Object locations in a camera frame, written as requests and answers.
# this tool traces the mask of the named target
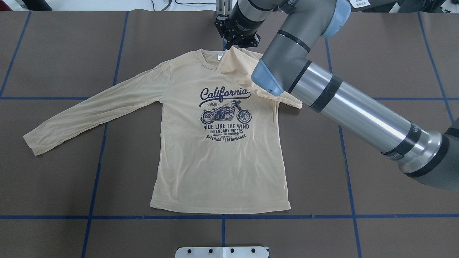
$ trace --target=white metal plate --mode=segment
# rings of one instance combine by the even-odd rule
[[[182,247],[175,258],[269,258],[269,247]]]

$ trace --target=white bracket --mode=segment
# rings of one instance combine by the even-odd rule
[[[217,15],[229,15],[233,10],[233,0],[217,0]]]
[[[182,247],[175,258],[269,258],[269,247]]]

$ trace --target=red object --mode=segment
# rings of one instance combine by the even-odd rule
[[[0,11],[12,11],[9,6],[5,4],[4,1],[0,0]]]

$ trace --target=black band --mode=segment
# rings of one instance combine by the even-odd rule
[[[445,134],[459,138],[459,129],[451,127]]]
[[[432,171],[434,168],[436,168],[440,164],[440,162],[446,156],[446,153],[448,153],[448,149],[449,149],[449,139],[448,137],[442,135],[442,144],[440,145],[440,149],[438,149],[437,153],[429,161],[429,163],[427,163],[421,169],[416,170],[412,173],[405,174],[405,175],[413,178],[413,177],[420,177],[420,176],[423,176],[429,173],[430,171]]]
[[[381,152],[381,154],[387,156],[391,160],[402,159],[405,157],[405,154],[407,154],[416,145],[416,143],[418,143],[420,137],[421,128],[414,123],[411,123],[411,127],[405,139],[393,150]]]
[[[322,91],[320,96],[314,101],[310,108],[317,113],[320,113],[325,106],[333,99],[338,89],[341,87],[343,79],[333,74],[330,82],[327,84],[325,89]]]
[[[298,81],[301,79],[301,76],[303,76],[304,72],[308,69],[308,67],[311,65],[311,60],[309,60],[306,65],[304,65],[303,69],[301,70],[301,72],[298,74],[297,78],[293,81],[293,83],[291,84],[290,86],[290,89],[288,89],[288,93],[291,93],[292,90],[295,88],[295,86],[297,85]]]
[[[271,8],[271,9],[265,9],[265,8],[258,7],[256,4],[254,4],[254,3],[252,2],[252,0],[249,0],[249,3],[250,3],[253,7],[255,7],[256,9],[258,9],[258,10],[260,10],[260,11],[270,11],[270,10],[273,9],[273,8]]]
[[[306,45],[304,42],[301,41],[301,39],[293,36],[292,34],[286,32],[286,31],[283,31],[283,30],[279,30],[277,32],[277,34],[280,34],[282,36],[285,36],[285,37],[288,37],[289,39],[293,40],[295,43],[297,43],[298,45],[300,45],[302,48],[304,48],[308,53],[311,51],[311,48],[308,47],[308,45]]]

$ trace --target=neckline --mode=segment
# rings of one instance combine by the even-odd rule
[[[212,51],[212,50],[204,50],[204,49],[195,51],[202,65],[204,65],[205,67],[211,70],[217,70],[217,68],[223,64],[227,52],[228,51]],[[213,65],[206,61],[206,59],[204,58],[204,55],[223,55],[223,56],[220,59],[220,62],[218,62],[218,65]]]

